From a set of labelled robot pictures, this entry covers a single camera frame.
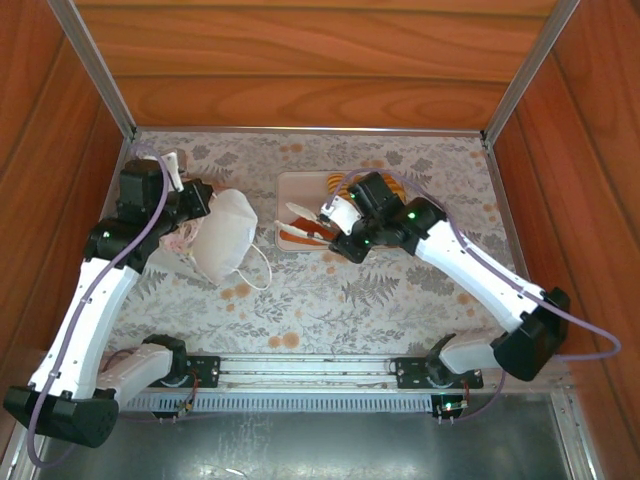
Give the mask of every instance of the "floral patterned surface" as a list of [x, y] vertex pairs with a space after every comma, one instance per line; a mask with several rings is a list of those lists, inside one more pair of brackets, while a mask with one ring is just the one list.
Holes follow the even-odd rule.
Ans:
[[[125, 301], [110, 349], [167, 333], [191, 351], [419, 354], [447, 333], [496, 328], [471, 295], [402, 251], [379, 251], [354, 265], [328, 251], [285, 253], [274, 242], [280, 173], [383, 167], [425, 185], [473, 241], [513, 268], [478, 139], [145, 132], [141, 140], [184, 150], [190, 176], [246, 194], [273, 283], [259, 292], [232, 274], [213, 286], [149, 264]], [[264, 262], [253, 250], [241, 268], [264, 281]]]

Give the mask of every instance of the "white tray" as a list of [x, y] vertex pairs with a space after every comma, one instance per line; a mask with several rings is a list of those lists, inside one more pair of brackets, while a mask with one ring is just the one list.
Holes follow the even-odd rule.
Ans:
[[[298, 215], [285, 205], [288, 202], [308, 208], [312, 212], [320, 212], [320, 207], [329, 196], [327, 178], [333, 173], [347, 173], [339, 170], [327, 172], [284, 172], [276, 181], [276, 220], [288, 224]], [[280, 238], [280, 228], [276, 227], [276, 245], [285, 252], [311, 252], [328, 250], [326, 245], [304, 245], [288, 242]]]

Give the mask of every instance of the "mask ear loop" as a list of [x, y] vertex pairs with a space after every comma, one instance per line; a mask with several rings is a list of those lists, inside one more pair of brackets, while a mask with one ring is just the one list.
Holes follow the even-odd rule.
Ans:
[[251, 244], [251, 246], [252, 246], [253, 248], [255, 248], [255, 249], [256, 249], [256, 251], [257, 251], [260, 255], [262, 255], [262, 258], [264, 258], [264, 261], [265, 261], [265, 262], [266, 262], [266, 264], [267, 264], [267, 268], [269, 269], [269, 282], [268, 282], [268, 283], [267, 283], [267, 285], [266, 285], [266, 286], [264, 286], [264, 287], [256, 287], [253, 283], [251, 283], [249, 280], [247, 280], [247, 278], [246, 278], [246, 277], [242, 274], [242, 272], [241, 272], [240, 270], [238, 270], [237, 268], [236, 268], [236, 272], [238, 272], [238, 275], [240, 275], [240, 278], [242, 278], [242, 279], [245, 281], [245, 283], [247, 283], [247, 285], [249, 285], [250, 287], [253, 287], [253, 288], [255, 288], [256, 290], [266, 290], [267, 288], [269, 288], [269, 287], [271, 286], [271, 280], [273, 280], [273, 272], [271, 271], [271, 264], [269, 263], [269, 259], [267, 258], [267, 256], [266, 256], [264, 253], [262, 253], [262, 250], [260, 250], [258, 247], [256, 247], [253, 243]]

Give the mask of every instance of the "metal vent grille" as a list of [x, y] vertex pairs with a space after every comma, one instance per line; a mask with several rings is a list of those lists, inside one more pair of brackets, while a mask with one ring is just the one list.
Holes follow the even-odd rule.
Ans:
[[[174, 412], [184, 393], [143, 393], [124, 411]], [[196, 397], [194, 412], [326, 412], [416, 413], [431, 412], [426, 394], [220, 394], [204, 392]]]

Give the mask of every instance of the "face mask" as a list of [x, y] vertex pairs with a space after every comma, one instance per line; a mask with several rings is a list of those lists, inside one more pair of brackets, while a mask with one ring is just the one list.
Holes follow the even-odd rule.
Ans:
[[[271, 284], [271, 266], [267, 257], [253, 244], [258, 217], [247, 197], [234, 189], [224, 190], [209, 204], [207, 215], [193, 236], [191, 255], [198, 269], [214, 284], [233, 272], [257, 290], [266, 290]], [[264, 258], [269, 269], [269, 282], [256, 287], [238, 270], [244, 256], [253, 247]]]

